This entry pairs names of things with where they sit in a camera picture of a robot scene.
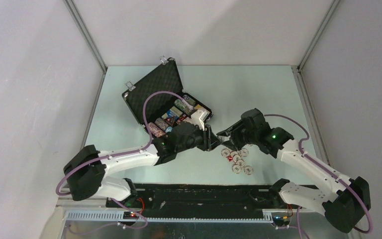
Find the white red chip stack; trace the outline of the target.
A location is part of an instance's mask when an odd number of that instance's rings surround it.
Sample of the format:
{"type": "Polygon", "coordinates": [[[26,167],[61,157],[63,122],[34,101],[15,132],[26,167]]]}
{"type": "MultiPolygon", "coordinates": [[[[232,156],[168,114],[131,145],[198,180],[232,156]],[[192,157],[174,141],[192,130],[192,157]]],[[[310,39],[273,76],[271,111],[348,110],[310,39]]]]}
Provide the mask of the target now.
{"type": "Polygon", "coordinates": [[[246,175],[252,175],[254,173],[253,167],[245,162],[245,158],[249,155],[249,150],[247,148],[244,147],[239,151],[232,151],[229,148],[224,148],[221,150],[221,155],[225,159],[229,156],[233,158],[230,162],[232,163],[232,172],[235,174],[244,173],[246,175]]]}

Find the light blue chip stack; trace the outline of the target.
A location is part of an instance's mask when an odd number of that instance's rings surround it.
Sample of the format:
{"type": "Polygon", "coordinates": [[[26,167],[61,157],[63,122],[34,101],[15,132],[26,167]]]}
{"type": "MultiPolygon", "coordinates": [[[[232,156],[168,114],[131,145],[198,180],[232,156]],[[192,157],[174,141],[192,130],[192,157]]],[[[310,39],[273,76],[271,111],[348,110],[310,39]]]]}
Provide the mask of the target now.
{"type": "Polygon", "coordinates": [[[165,129],[165,133],[169,133],[173,130],[173,127],[169,126],[165,129]]]}

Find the blue patterned card deck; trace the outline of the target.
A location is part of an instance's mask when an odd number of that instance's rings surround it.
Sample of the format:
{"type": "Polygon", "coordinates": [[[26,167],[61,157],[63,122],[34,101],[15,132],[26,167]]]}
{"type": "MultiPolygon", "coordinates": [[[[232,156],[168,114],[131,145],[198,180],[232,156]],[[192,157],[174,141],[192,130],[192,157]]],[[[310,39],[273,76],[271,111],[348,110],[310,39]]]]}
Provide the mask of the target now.
{"type": "Polygon", "coordinates": [[[177,121],[184,113],[177,107],[173,106],[169,110],[167,110],[161,118],[169,125],[176,126],[177,121]]]}

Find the purple grey chip stack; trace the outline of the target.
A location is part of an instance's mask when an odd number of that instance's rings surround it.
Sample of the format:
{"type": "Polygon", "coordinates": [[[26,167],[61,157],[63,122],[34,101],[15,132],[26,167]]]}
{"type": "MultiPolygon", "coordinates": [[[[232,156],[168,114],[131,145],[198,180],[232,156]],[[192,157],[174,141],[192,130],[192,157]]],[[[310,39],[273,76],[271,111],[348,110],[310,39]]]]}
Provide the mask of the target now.
{"type": "Polygon", "coordinates": [[[165,122],[165,120],[162,118],[157,118],[155,120],[155,125],[159,127],[161,130],[163,130],[164,132],[166,132],[166,130],[170,127],[169,124],[165,122]]]}

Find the black poker set case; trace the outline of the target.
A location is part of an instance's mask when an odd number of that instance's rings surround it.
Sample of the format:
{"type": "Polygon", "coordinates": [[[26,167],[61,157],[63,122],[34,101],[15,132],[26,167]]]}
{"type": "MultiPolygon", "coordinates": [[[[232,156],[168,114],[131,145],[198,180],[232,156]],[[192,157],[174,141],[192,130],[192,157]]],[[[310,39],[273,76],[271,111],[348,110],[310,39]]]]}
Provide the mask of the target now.
{"type": "Polygon", "coordinates": [[[175,106],[174,102],[177,99],[183,101],[189,108],[189,111],[187,113],[183,112],[184,114],[179,118],[176,126],[186,121],[191,122],[194,107],[183,99],[185,94],[192,97],[196,101],[196,105],[200,104],[211,112],[204,121],[205,125],[207,125],[207,121],[213,116],[212,109],[185,91],[176,60],[172,57],[163,57],[161,60],[162,63],[159,66],[138,82],[134,84],[128,82],[128,90],[122,94],[124,101],[137,122],[144,127],[146,133],[150,134],[151,140],[155,137],[151,134],[147,124],[149,122],[155,123],[157,118],[161,118],[167,110],[175,106]]]}

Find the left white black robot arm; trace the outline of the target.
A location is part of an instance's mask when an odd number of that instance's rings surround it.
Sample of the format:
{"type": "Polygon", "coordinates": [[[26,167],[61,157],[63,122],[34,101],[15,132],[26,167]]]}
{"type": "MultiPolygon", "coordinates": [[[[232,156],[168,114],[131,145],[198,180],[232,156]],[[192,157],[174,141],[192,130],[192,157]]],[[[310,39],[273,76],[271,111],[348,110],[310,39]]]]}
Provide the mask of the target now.
{"type": "Polygon", "coordinates": [[[113,198],[129,208],[137,202],[135,186],[130,179],[117,179],[114,174],[137,167],[165,164],[179,153],[193,148],[211,151],[221,143],[210,125],[200,129],[185,122],[166,135],[152,139],[147,148],[98,151],[93,144],[87,145],[63,168],[64,181],[74,201],[99,196],[113,198]]]}

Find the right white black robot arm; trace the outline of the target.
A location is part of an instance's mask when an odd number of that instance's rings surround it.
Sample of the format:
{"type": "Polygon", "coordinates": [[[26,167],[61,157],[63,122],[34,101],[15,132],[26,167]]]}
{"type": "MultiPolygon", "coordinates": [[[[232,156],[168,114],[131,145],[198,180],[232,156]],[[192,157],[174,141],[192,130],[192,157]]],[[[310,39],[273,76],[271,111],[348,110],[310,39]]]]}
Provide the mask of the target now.
{"type": "Polygon", "coordinates": [[[244,112],[239,121],[217,133],[226,137],[223,145],[240,150],[247,144],[297,169],[312,180],[315,189],[280,179],[269,188],[269,200],[275,208],[296,205],[323,215],[337,230],[363,234],[373,231],[370,189],[368,182],[353,179],[308,153],[302,146],[304,139],[296,140],[281,127],[270,127],[265,115],[258,109],[244,112]]]}

